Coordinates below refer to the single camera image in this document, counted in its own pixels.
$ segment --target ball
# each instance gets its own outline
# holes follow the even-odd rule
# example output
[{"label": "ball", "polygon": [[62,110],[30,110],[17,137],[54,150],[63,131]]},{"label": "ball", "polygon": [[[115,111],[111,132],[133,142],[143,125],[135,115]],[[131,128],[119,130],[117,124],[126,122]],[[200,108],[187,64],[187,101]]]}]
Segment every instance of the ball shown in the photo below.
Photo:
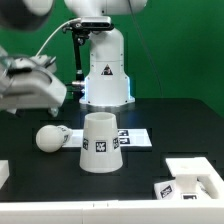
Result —
[{"label": "ball", "polygon": [[52,153],[60,149],[64,142],[64,135],[53,125],[42,127],[36,135],[37,146],[44,152]]}]

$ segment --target cable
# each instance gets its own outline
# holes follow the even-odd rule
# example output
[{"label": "cable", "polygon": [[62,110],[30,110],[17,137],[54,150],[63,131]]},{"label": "cable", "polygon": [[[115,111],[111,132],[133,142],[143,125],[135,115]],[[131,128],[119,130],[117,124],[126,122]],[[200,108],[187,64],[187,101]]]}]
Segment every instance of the cable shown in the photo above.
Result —
[{"label": "cable", "polygon": [[146,45],[145,38],[144,38],[144,36],[143,36],[143,34],[141,32],[141,29],[139,27],[139,24],[138,24],[138,22],[137,22],[137,20],[135,18],[135,15],[134,15],[134,12],[133,12],[133,9],[132,9],[132,5],[131,5],[131,0],[127,0],[127,1],[128,1],[128,4],[129,4],[129,7],[130,7],[133,24],[134,24],[134,26],[135,26],[135,28],[137,30],[139,39],[140,39],[140,41],[142,43],[142,46],[143,46],[143,48],[145,50],[145,53],[146,53],[147,58],[149,60],[149,63],[152,66],[153,72],[154,72],[154,74],[156,76],[156,79],[157,79],[157,82],[158,82],[158,85],[159,85],[160,96],[161,96],[161,98],[163,98],[163,88],[162,88],[162,84],[161,84],[161,80],[160,80],[160,75],[159,75],[158,69],[157,69],[157,67],[156,67],[156,65],[154,63],[154,60],[153,60],[152,55],[151,55],[151,52],[150,52],[149,48]]},{"label": "cable", "polygon": [[48,44],[48,42],[53,38],[53,36],[60,30],[62,29],[64,26],[66,25],[69,25],[70,23],[72,22],[79,22],[80,19],[79,18],[76,18],[76,19],[72,19],[72,20],[69,20],[65,23],[63,23],[62,25],[60,25],[49,37],[48,39],[45,41],[45,43],[42,45],[42,47],[40,48],[40,50],[37,52],[36,56],[39,56],[40,53],[43,51],[43,49],[46,47],[46,45]]}]

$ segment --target upside-down cup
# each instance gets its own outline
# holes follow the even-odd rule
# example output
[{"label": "upside-down cup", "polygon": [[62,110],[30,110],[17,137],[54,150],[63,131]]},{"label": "upside-down cup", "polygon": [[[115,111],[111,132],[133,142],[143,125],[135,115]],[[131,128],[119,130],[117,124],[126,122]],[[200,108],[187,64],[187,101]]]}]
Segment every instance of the upside-down cup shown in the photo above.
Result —
[{"label": "upside-down cup", "polygon": [[86,115],[80,167],[92,173],[107,173],[122,165],[115,115],[105,112]]}]

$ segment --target table surface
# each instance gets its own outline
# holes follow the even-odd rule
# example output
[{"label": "table surface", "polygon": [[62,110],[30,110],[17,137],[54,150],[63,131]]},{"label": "table surface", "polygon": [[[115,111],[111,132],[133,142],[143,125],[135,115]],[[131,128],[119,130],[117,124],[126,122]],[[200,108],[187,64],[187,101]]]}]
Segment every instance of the table surface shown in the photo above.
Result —
[{"label": "table surface", "polygon": [[154,183],[172,179],[165,158],[205,156],[224,176],[224,119],[194,99],[137,99],[135,108],[117,112],[118,128],[147,128],[152,147],[122,149],[124,165],[116,172],[83,171],[77,149],[47,154],[37,148],[41,127],[82,129],[89,112],[68,100],[56,118],[46,110],[28,110],[21,118],[0,113],[0,159],[10,168],[1,202],[155,199]]}]

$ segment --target printed label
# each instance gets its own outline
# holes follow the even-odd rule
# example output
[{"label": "printed label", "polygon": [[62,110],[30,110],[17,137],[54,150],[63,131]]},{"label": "printed label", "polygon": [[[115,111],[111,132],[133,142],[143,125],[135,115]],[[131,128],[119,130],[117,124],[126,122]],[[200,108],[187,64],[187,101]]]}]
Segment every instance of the printed label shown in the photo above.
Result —
[{"label": "printed label", "polygon": [[119,139],[118,138],[115,138],[113,140],[113,145],[114,145],[114,149],[117,149],[120,146]]},{"label": "printed label", "polygon": [[129,136],[128,130],[119,130],[118,136]]},{"label": "printed label", "polygon": [[65,136],[64,136],[63,144],[65,144],[65,143],[67,142],[67,140],[68,140],[68,135],[65,135]]},{"label": "printed label", "polygon": [[107,142],[96,141],[96,152],[106,152],[106,151],[107,151]]},{"label": "printed label", "polygon": [[83,138],[83,144],[82,144],[82,147],[83,147],[85,150],[88,150],[88,146],[89,146],[89,141],[88,141],[86,138]]},{"label": "printed label", "polygon": [[121,145],[130,145],[130,138],[120,138]]},{"label": "printed label", "polygon": [[105,67],[105,69],[103,70],[103,72],[101,73],[101,75],[113,75],[113,72],[111,71],[109,65],[107,65],[107,66]]},{"label": "printed label", "polygon": [[183,200],[197,200],[198,196],[197,194],[182,194]]},{"label": "printed label", "polygon": [[169,194],[171,194],[173,192],[172,187],[169,185],[168,187],[166,187],[164,190],[162,190],[160,192],[160,195],[162,198],[167,197]]}]

